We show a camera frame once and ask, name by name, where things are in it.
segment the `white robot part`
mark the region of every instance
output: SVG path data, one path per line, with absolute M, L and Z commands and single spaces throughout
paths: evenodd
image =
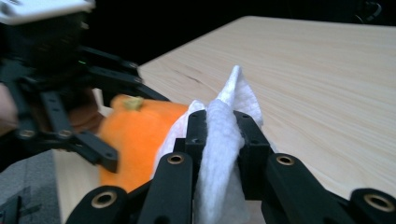
M 20 25 L 32 21 L 91 12 L 94 0 L 0 0 L 0 22 Z

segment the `gray carpet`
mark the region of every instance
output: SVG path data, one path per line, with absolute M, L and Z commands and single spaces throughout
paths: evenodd
M 55 174 L 51 150 L 12 164 L 0 173 L 0 206 L 21 196 L 18 224 L 61 224 Z

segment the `human hand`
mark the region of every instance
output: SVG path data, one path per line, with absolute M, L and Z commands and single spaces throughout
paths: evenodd
M 68 118 L 75 132 L 90 131 L 97 133 L 104 116 L 98 111 L 93 91 L 87 89 L 84 92 L 88 96 L 88 102 L 85 105 L 71 109 L 68 112 Z M 32 107 L 35 118 L 43 130 L 48 130 L 50 126 L 43 117 L 42 108 Z M 13 102 L 8 88 L 0 83 L 0 135 L 8 130 L 18 127 L 17 108 Z

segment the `light wood tabletop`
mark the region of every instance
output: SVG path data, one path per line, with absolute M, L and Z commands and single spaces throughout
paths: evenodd
M 189 105 L 216 98 L 235 65 L 277 151 L 344 198 L 357 188 L 396 197 L 394 27 L 244 17 L 139 69 L 146 85 Z M 55 160 L 66 220 L 98 172 L 74 153 L 55 151 Z

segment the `crumpled white cloth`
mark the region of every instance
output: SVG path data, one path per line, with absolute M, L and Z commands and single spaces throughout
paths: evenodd
M 249 212 L 236 164 L 245 142 L 233 111 L 250 115 L 259 127 L 263 120 L 256 96 L 239 65 L 233 68 L 216 99 L 208 106 L 194 100 L 175 122 L 157 153 L 154 168 L 163 155 L 173 151 L 176 138 L 186 137 L 189 115 L 203 109 L 206 110 L 207 139 L 195 188 L 194 223 L 246 223 Z

